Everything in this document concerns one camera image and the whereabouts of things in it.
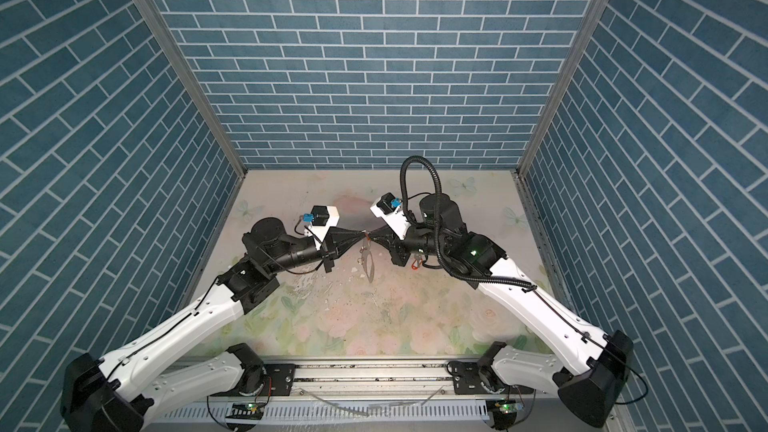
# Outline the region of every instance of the floral tablecloth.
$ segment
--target floral tablecloth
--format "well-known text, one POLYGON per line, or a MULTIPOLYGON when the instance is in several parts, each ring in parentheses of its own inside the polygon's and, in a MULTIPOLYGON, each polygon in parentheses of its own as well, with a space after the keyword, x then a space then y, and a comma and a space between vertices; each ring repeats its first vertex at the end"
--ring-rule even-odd
MULTIPOLYGON (((549 290, 512 175, 440 171, 440 177, 443 191, 458 204, 469 229, 501 245, 530 278, 549 290)), ((290 229, 313 205, 332 205, 339 209, 340 227, 373 230, 383 221, 371 214, 370 205, 386 192, 399 196, 398 184, 397 170, 249 172, 194 297, 243 256, 242 234, 260 218, 278 217, 290 229)), ((432 190, 425 171, 408 173, 409 195, 432 190)), ((418 198, 410 205, 418 210, 418 198)), ((188 355, 215 355, 239 342, 262 356, 482 354, 497 340, 549 352, 496 301, 443 271, 397 267, 377 244, 372 245, 376 273, 369 283, 357 261, 359 250, 359 245, 351 248, 329 274, 280 273, 281 287, 264 303, 188 355)))

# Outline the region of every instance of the white cable tray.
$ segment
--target white cable tray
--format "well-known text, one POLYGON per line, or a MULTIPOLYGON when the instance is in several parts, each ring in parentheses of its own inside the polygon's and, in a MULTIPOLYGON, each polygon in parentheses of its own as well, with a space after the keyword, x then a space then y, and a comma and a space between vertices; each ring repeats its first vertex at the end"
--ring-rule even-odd
MULTIPOLYGON (((232 413, 232 405, 245 402, 232 400, 227 402, 211 401, 210 412, 219 422, 232 413)), ((291 400, 273 402, 264 409, 261 420, 226 419, 230 424, 262 425, 320 425, 345 424, 350 422, 379 421, 445 421, 445 420, 487 420, 488 410, 484 400, 440 399, 430 400, 424 405, 394 405, 397 400, 333 400, 334 404, 354 410, 341 410, 318 400, 291 400)), ((193 402, 173 412, 159 417, 155 422, 162 423, 206 423, 212 422, 205 402, 193 402)))

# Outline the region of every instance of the brick wall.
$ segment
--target brick wall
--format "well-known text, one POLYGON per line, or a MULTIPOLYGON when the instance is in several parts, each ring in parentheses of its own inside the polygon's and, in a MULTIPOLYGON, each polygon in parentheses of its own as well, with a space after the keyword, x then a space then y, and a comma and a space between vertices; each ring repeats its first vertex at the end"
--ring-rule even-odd
POLYGON ((175 310, 233 185, 130 0, 0 0, 0 430, 175 310))
POLYGON ((249 168, 513 168, 588 0, 156 0, 249 168))
POLYGON ((531 169, 639 430, 768 428, 766 104, 768 0, 610 0, 531 169))

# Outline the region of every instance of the mounting plate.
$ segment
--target mounting plate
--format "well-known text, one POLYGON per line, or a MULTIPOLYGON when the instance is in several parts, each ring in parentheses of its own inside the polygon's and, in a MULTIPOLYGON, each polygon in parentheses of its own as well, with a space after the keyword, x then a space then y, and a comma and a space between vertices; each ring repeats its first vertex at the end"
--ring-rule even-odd
POLYGON ((293 387, 294 364, 264 364, 266 374, 272 378, 272 396, 286 397, 293 387))
MULTIPOLYGON (((448 367, 454 374, 453 393, 456 395, 477 395, 477 394, 495 394, 488 390, 480 380, 478 374, 477 362, 461 362, 460 360, 451 360, 448 367)), ((513 385, 512 392, 519 390, 520 394, 532 394, 533 389, 524 385, 513 385)))

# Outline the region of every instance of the aluminum frame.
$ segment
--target aluminum frame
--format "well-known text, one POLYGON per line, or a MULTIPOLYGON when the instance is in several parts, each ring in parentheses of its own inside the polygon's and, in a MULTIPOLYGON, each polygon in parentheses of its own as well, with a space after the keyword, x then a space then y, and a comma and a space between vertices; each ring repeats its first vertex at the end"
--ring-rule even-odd
POLYGON ((598 28, 598 22, 605 11, 605 6, 608 4, 608 0, 590 0, 587 11, 584 13, 584 18, 581 20, 581 25, 576 37, 574 38, 573 45, 568 50, 568 55, 563 61, 562 68, 558 74, 558 79, 552 86, 552 91, 549 93, 542 114, 536 122, 536 126, 531 134, 531 139, 528 141, 528 146, 523 151, 523 157, 520 158, 518 164, 518 174, 522 177, 528 173, 528 170, 533 164, 533 159, 536 157, 539 147, 542 146, 544 136, 547 135, 549 125, 552 123, 555 114, 558 112, 563 96, 568 86, 571 84, 576 67, 581 62, 581 57, 584 56, 584 52, 589 45, 589 40, 594 33, 594 30, 598 28))
POLYGON ((154 38, 158 41, 160 48, 165 54, 165 58, 168 59, 170 66, 174 68, 176 74, 184 86, 184 89, 190 95, 192 102, 197 107, 198 113, 203 117, 211 133, 214 135, 216 142, 219 144, 227 160, 229 160, 232 168, 239 178, 245 177, 246 168, 243 164, 240 155, 232 145, 232 141, 226 134, 226 131, 221 125, 214 108, 208 101, 208 97, 205 95, 203 88, 197 81, 197 77, 192 72, 189 63, 184 58, 184 54, 179 48, 179 44, 176 42, 173 34, 170 33, 168 24, 166 24, 158 5, 154 0, 132 0, 134 5, 139 11, 139 14, 144 18, 144 22, 149 27, 154 38))
POLYGON ((525 212, 525 217, 528 220, 528 225, 531 228, 533 240, 536 242, 538 253, 542 257, 544 270, 549 277, 549 283, 552 286, 552 295, 558 302, 570 308, 571 311, 576 312, 573 297, 565 283, 560 262, 552 250, 552 244, 547 236, 547 231, 544 230, 542 216, 539 214, 538 208, 536 208, 533 196, 531 195, 531 190, 528 187, 528 181, 526 181, 525 178, 520 177, 516 172, 512 173, 512 177, 514 179, 514 184, 517 187, 518 195, 520 196, 520 202, 523 204, 523 210, 525 212))
POLYGON ((189 303, 195 299, 194 291, 195 289, 197 289, 197 285, 200 283, 200 280, 203 277, 203 272, 205 272, 205 266, 208 264, 208 261, 210 260, 210 256, 214 253, 214 248, 216 247, 216 244, 219 241, 221 232, 224 230, 224 224, 226 224, 226 219, 230 216, 230 212, 232 212, 232 207, 235 206, 237 195, 240 194, 240 189, 243 187, 244 180, 245 180, 244 177, 237 178, 235 182, 235 187, 233 187, 230 197, 226 200, 226 204, 224 204, 224 209, 221 211, 219 220, 216 221, 216 227, 214 228, 214 231, 210 234, 210 238, 208 239, 208 243, 206 244, 205 249, 203 250, 203 254, 200 256, 200 259, 197 260, 197 264, 195 264, 194 268, 192 269, 193 270, 192 279, 190 280, 190 283, 187 285, 187 290, 184 291, 184 295, 181 296, 181 302, 179 302, 180 304, 179 309, 187 307, 187 305, 189 305, 189 303))

